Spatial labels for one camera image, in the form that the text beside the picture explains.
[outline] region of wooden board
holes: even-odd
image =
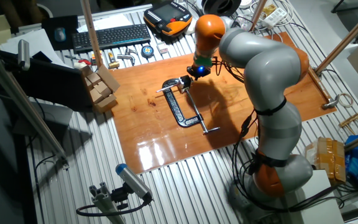
[[[294,46],[287,33],[280,34],[284,43]],[[177,124],[161,89],[162,83],[186,75],[193,55],[170,58],[135,67],[110,70],[121,84],[115,93],[117,105],[112,109],[126,164],[136,173],[186,159],[212,149],[234,144],[242,122],[254,107],[244,84],[224,68],[220,76],[214,67],[210,75],[200,78],[190,93],[209,129],[219,131],[203,135],[201,125],[181,128]],[[186,95],[172,89],[186,118],[195,115]],[[297,85],[287,88],[285,96],[300,111],[302,120],[335,111],[323,110],[323,96],[307,75]],[[246,138],[254,137],[256,126]]]

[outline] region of cable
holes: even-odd
[[[194,10],[197,13],[198,17],[201,17],[203,14],[201,12],[199,12],[199,10],[197,9],[197,6],[195,6],[193,3],[189,2],[188,0],[184,0],[186,2],[187,6],[191,6],[192,10]]]
[[[41,165],[41,163],[42,163],[43,161],[46,161],[47,159],[50,159],[50,158],[52,158],[53,156],[56,156],[56,155],[53,154],[52,156],[49,156],[49,157],[46,157],[45,159],[42,159],[42,160],[35,166],[35,171],[37,171],[38,166]]]
[[[252,22],[250,19],[247,19],[247,18],[245,18],[244,16],[236,16],[236,18],[233,20],[233,24],[231,25],[231,28],[233,28],[233,27],[236,25],[236,20],[237,20],[238,18],[244,19],[244,20],[246,20],[246,21],[248,21],[248,22],[250,22],[250,23],[253,24],[253,22]]]
[[[107,213],[86,213],[86,212],[81,212],[81,210],[87,209],[87,208],[96,208],[96,205],[86,205],[84,207],[78,208],[75,212],[77,213],[77,215],[82,215],[85,217],[105,217],[105,216],[114,216],[114,215],[125,215],[128,213],[132,213],[132,212],[136,212],[140,209],[142,209],[144,206],[146,206],[148,203],[146,201],[144,201],[142,203],[142,205],[140,205],[137,208],[132,208],[126,211],[121,211],[121,212],[107,212]]]
[[[254,124],[256,123],[257,121],[257,117],[253,120],[253,122],[250,122],[251,119],[252,119],[252,115],[254,113],[254,110],[253,112],[247,117],[247,119],[243,122],[242,124],[242,128],[241,128],[241,133],[240,133],[240,136],[239,136],[239,140],[238,142],[236,142],[236,144],[234,145],[234,149],[233,149],[233,153],[232,153],[232,156],[231,156],[231,160],[232,160],[232,175],[233,175],[233,179],[235,180],[235,183],[236,183],[236,187],[238,188],[239,192],[250,202],[252,202],[254,205],[258,206],[259,208],[263,209],[263,210],[268,210],[268,211],[273,211],[273,212],[278,212],[278,213],[287,213],[287,212],[299,212],[301,210],[304,210],[316,203],[319,203],[323,200],[329,200],[329,199],[332,199],[332,198],[336,198],[338,199],[337,197],[327,197],[327,198],[322,198],[324,197],[325,195],[331,193],[333,190],[337,189],[337,187],[328,187],[322,191],[320,191],[319,193],[317,193],[316,195],[308,198],[308,199],[305,199],[301,202],[299,202],[298,204],[296,205],[293,205],[291,207],[288,207],[288,208],[275,208],[275,207],[271,207],[271,206],[268,206],[268,205],[265,205],[263,203],[260,203],[258,202],[255,198],[253,198],[253,196],[249,195],[248,192],[247,192],[247,189],[244,185],[244,183],[241,181],[240,179],[240,176],[241,176],[241,170],[243,167],[245,167],[246,164],[248,164],[249,161],[247,161],[245,164],[243,164],[240,168],[240,172],[238,171],[238,166],[237,166],[237,157],[238,157],[238,146],[241,142],[241,139],[248,133],[248,130],[249,128]],[[249,167],[252,165],[252,161],[251,160],[251,163],[244,168],[244,172],[248,172],[249,170]],[[343,206],[344,202],[342,199],[339,198],[339,200],[341,200],[341,203],[339,206]]]
[[[35,102],[38,104],[38,106],[41,108],[42,116],[44,117],[44,121],[45,121],[45,111],[44,111],[44,109],[42,108],[40,102],[38,102],[38,100],[37,100],[36,98],[33,97],[33,99],[34,99]]]
[[[27,145],[25,146],[26,149],[30,146],[30,144],[32,143],[32,141],[34,141],[34,139],[35,139],[37,136],[38,136],[38,133],[36,133],[36,134],[30,139],[29,143],[27,143]]]
[[[217,76],[219,76],[219,74],[221,73],[222,66],[223,66],[227,70],[227,72],[229,72],[236,80],[238,80],[241,83],[244,83],[244,76],[238,70],[238,68],[229,65],[225,61],[218,61],[218,58],[216,56],[213,57],[212,64],[216,66],[215,71]]]
[[[272,29],[272,32],[278,35],[278,37],[279,37],[280,40],[281,40],[281,43],[284,43],[283,37],[282,37],[279,33],[275,32],[275,31],[274,31],[274,28]]]

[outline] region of tape measure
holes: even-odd
[[[142,47],[141,54],[143,58],[150,58],[154,55],[154,49],[151,46],[144,46]]]
[[[169,37],[182,34],[190,25],[191,13],[181,5],[165,1],[144,12],[144,20],[150,26]]]

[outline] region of robotic arm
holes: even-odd
[[[244,183],[247,192],[266,202],[303,186],[311,178],[310,163],[291,155],[301,134],[301,117],[287,102],[284,90],[307,74],[309,60],[302,50],[256,36],[242,29],[225,31],[218,16],[205,15],[196,24],[194,64],[188,68],[196,79],[211,68],[219,46],[222,60],[245,68],[244,83],[259,119],[259,148],[255,169]]]

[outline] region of black keyboard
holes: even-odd
[[[145,24],[97,30],[96,36],[101,50],[146,43],[150,42],[151,39]],[[91,39],[88,32],[72,34],[72,37],[74,53],[92,51]]]

